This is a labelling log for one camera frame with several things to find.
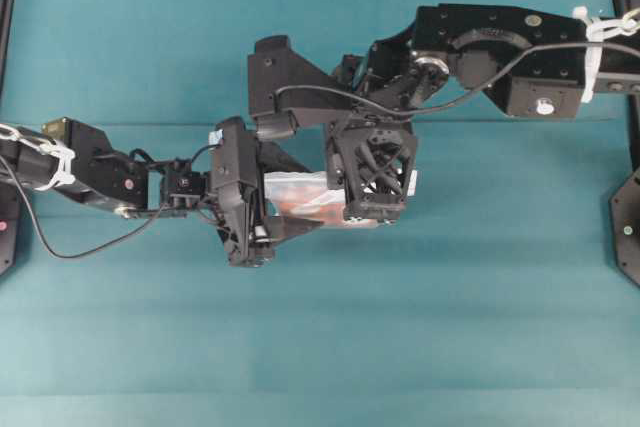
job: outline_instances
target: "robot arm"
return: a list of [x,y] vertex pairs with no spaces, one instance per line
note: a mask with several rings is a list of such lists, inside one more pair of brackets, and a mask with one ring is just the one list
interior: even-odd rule
[[[11,169],[23,187],[54,188],[127,218],[206,211],[229,262],[257,266],[283,241],[322,225],[269,214],[265,173],[308,172],[277,140],[321,125],[327,187],[344,191],[344,218],[394,223],[407,207],[415,115],[484,93],[508,116],[573,118],[593,92],[638,92],[639,14],[601,20],[584,11],[570,18],[518,7],[420,7],[409,27],[374,42],[364,56],[345,55],[331,75],[297,54],[288,37],[265,38],[248,59],[255,131],[239,117],[216,125],[200,151],[210,152],[209,172],[193,171],[188,159],[126,155],[104,132],[61,119],[42,133],[0,128],[0,180],[11,183]],[[614,36],[615,43],[602,42]],[[423,107],[451,77],[468,92]],[[159,209],[148,206],[152,170],[162,175]]]

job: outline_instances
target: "black cable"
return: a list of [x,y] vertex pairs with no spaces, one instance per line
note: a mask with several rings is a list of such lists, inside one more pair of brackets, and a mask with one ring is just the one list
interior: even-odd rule
[[144,149],[133,149],[131,152],[129,152],[129,158],[131,160],[135,160],[136,155],[142,157],[147,164],[155,164],[156,162],[155,160],[153,160],[153,157],[151,157]]
[[191,160],[189,161],[189,165],[193,165],[193,163],[198,160],[198,157],[200,157],[200,155],[202,155],[203,152],[206,152],[209,149],[215,149],[216,147],[218,147],[218,144],[210,144],[210,145],[205,145],[204,147],[200,147],[195,154],[193,154],[193,157],[191,157]]
[[83,257],[87,257],[89,255],[92,255],[92,254],[95,254],[97,252],[100,252],[101,250],[104,250],[104,249],[106,249],[108,247],[111,247],[113,245],[116,245],[116,244],[119,244],[121,242],[124,242],[125,240],[130,239],[131,237],[133,237],[135,235],[138,235],[142,231],[146,230],[153,222],[155,222],[160,217],[160,214],[164,210],[167,209],[166,205],[160,206],[158,211],[156,213],[154,213],[152,217],[150,217],[145,223],[143,223],[142,225],[140,225],[136,229],[134,229],[131,232],[129,232],[127,234],[124,234],[124,235],[122,235],[122,236],[120,236],[120,237],[118,237],[116,239],[110,240],[109,242],[106,242],[106,243],[104,243],[102,245],[94,247],[93,249],[87,250],[85,252],[80,252],[79,254],[73,254],[73,255],[59,254],[58,252],[53,250],[51,248],[51,246],[49,245],[49,242],[47,242],[47,239],[45,238],[44,233],[42,232],[42,227],[40,226],[40,221],[38,220],[38,217],[36,216],[35,210],[33,209],[33,205],[31,204],[31,201],[29,200],[29,197],[27,196],[26,192],[24,191],[24,187],[22,187],[22,184],[18,180],[18,176],[16,175],[15,170],[13,169],[13,167],[11,167],[11,165],[9,164],[7,159],[5,159],[4,156],[2,156],[2,155],[0,155],[0,162],[2,163],[4,168],[7,169],[7,172],[9,173],[9,177],[11,177],[11,180],[13,180],[13,182],[16,184],[16,188],[18,189],[18,192],[20,193],[20,196],[22,197],[22,200],[24,200],[25,206],[27,207],[27,211],[29,212],[29,216],[31,217],[31,222],[33,223],[33,227],[36,230],[36,234],[38,235],[38,238],[40,239],[40,242],[42,243],[42,245],[44,246],[44,248],[47,250],[47,252],[49,254],[51,254],[53,257],[57,257],[58,259],[64,259],[64,260],[81,259]]
[[324,87],[324,86],[321,86],[321,85],[306,85],[306,84],[303,84],[303,85],[285,85],[285,86],[280,87],[279,89],[277,89],[275,91],[275,97],[278,98],[284,92],[287,92],[289,90],[318,90],[318,91],[322,91],[322,92],[329,92],[329,93],[333,93],[333,94],[336,94],[336,95],[341,95],[343,97],[347,97],[347,98],[356,100],[356,101],[361,102],[361,103],[363,103],[365,105],[373,107],[373,108],[375,108],[375,109],[377,109],[379,111],[382,111],[382,112],[384,112],[386,114],[391,114],[391,115],[394,115],[394,116],[409,117],[409,116],[418,115],[418,114],[431,114],[431,113],[434,113],[434,112],[440,112],[440,111],[443,111],[443,110],[448,110],[448,109],[451,109],[453,107],[456,107],[457,105],[462,104],[463,102],[465,102],[466,100],[470,99],[474,95],[479,94],[484,89],[486,89],[489,85],[494,84],[495,82],[500,80],[502,77],[507,75],[525,57],[528,57],[531,54],[534,54],[536,52],[546,51],[546,50],[584,49],[584,48],[589,48],[589,47],[600,47],[600,48],[603,48],[603,49],[617,50],[618,52],[623,52],[625,54],[629,54],[629,55],[632,55],[632,56],[637,57],[638,59],[640,59],[640,50],[634,49],[632,47],[627,47],[626,45],[616,44],[616,43],[613,43],[613,42],[587,42],[587,41],[585,41],[585,42],[562,42],[562,43],[556,43],[556,44],[535,45],[533,47],[529,47],[526,50],[523,50],[517,57],[515,57],[513,60],[511,60],[509,63],[507,63],[507,65],[505,65],[493,77],[491,77],[490,79],[485,80],[484,82],[482,82],[481,84],[477,85],[476,87],[474,87],[473,89],[469,90],[468,92],[466,92],[465,94],[461,95],[460,97],[457,97],[457,98],[455,98],[453,100],[450,100],[449,102],[446,102],[444,104],[434,105],[433,107],[426,107],[424,109],[411,109],[411,110],[395,111],[393,109],[385,107],[384,105],[382,105],[382,104],[380,104],[378,102],[375,102],[375,101],[370,100],[370,99],[365,99],[365,98],[360,97],[359,95],[353,94],[351,92],[347,92],[347,91],[340,90],[340,89],[334,89],[332,87]]

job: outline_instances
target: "bracket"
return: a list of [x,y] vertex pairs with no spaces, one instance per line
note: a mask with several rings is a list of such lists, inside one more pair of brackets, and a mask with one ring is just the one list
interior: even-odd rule
[[[0,99],[11,30],[13,0],[0,0]],[[0,275],[13,265],[20,220],[20,197],[15,187],[0,185]]]
[[[616,15],[640,7],[640,0],[613,0]],[[629,96],[629,154],[633,175],[611,197],[613,239],[618,267],[640,286],[640,95]]]

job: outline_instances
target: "white zip tie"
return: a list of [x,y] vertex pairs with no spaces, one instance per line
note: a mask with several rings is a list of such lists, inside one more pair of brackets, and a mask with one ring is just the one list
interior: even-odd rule
[[75,175],[71,173],[71,161],[75,159],[76,153],[62,142],[53,141],[54,144],[42,144],[41,150],[51,157],[59,159],[58,170],[56,170],[47,185],[37,187],[35,190],[45,191],[61,185],[71,185],[76,181]]
[[[586,37],[589,42],[604,42],[618,35],[633,35],[640,30],[640,23],[635,20],[640,9],[627,12],[620,19],[600,20],[599,17],[589,17],[589,10],[585,6],[573,9],[572,17],[581,20],[587,26]],[[584,58],[584,92],[581,101],[591,102],[593,89],[596,85],[600,64],[602,62],[602,47],[588,47]]]
[[20,133],[18,129],[6,124],[0,124],[0,140],[20,142],[41,155],[50,155],[59,160],[58,170],[53,174],[49,183],[35,190],[45,191],[61,185],[71,185],[76,181],[76,177],[71,173],[71,161],[75,159],[76,153],[62,142],[39,137],[28,137]]

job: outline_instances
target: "teal tablecloth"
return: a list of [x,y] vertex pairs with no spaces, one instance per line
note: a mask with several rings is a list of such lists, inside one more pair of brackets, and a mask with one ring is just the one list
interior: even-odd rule
[[[246,113],[246,55],[288,33],[330,70],[417,5],[611,13],[610,0],[16,0],[0,120],[67,115],[122,150],[189,155]],[[396,226],[322,231],[232,269],[196,219],[81,262],[26,222],[0,279],[0,426],[637,426],[640,290],[607,198],[629,174],[624,99],[576,122],[484,99],[422,119]],[[318,131],[287,141],[320,168]],[[51,242],[131,228],[53,194]]]

